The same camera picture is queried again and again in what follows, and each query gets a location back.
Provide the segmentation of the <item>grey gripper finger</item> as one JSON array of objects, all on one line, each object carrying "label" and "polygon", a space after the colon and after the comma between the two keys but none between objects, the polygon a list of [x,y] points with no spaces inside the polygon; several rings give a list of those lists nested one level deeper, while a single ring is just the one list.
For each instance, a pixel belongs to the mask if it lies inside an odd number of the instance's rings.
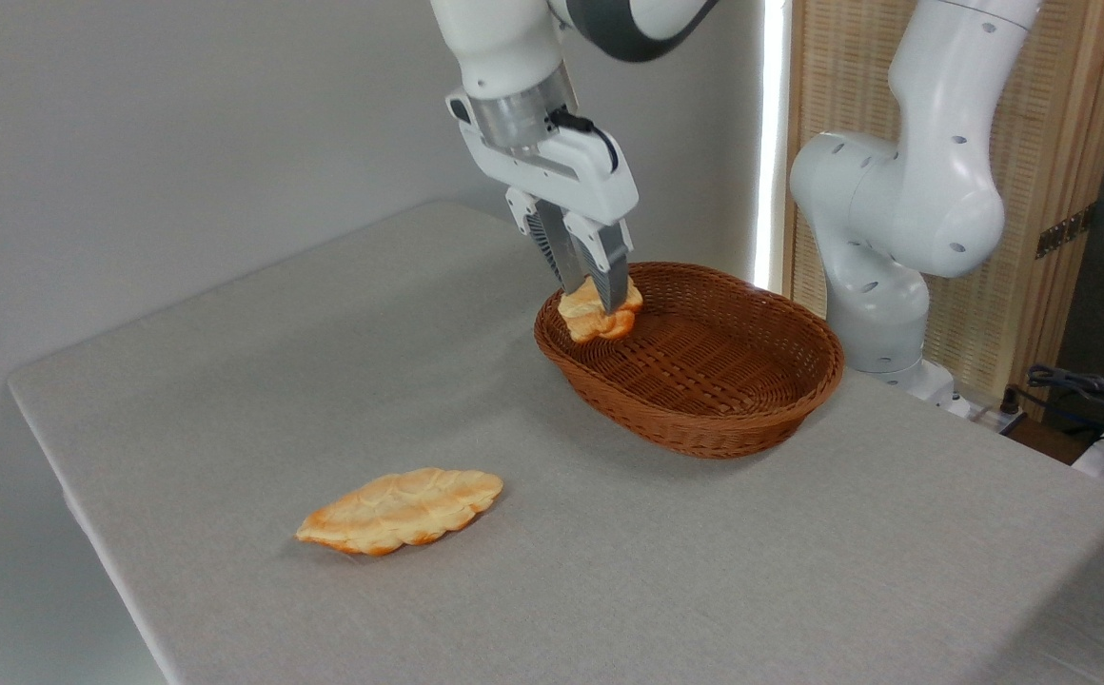
[{"label": "grey gripper finger", "polygon": [[586,281],[586,272],[577,247],[573,246],[562,209],[514,186],[505,192],[505,200],[519,231],[533,240],[562,289],[577,291]]},{"label": "grey gripper finger", "polygon": [[626,220],[609,225],[566,212],[564,224],[578,262],[587,270],[599,294],[601,307],[614,315],[629,292],[629,252],[631,238]]}]

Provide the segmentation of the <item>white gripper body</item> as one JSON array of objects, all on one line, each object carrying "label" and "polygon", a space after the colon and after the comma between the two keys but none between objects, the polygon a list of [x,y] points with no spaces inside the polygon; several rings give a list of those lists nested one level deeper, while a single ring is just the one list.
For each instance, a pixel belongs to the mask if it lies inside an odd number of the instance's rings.
[{"label": "white gripper body", "polygon": [[537,143],[533,155],[518,157],[488,145],[482,131],[470,123],[459,122],[458,128],[478,168],[505,186],[605,225],[638,204],[629,166],[607,131],[558,128],[544,120],[546,139]]}]

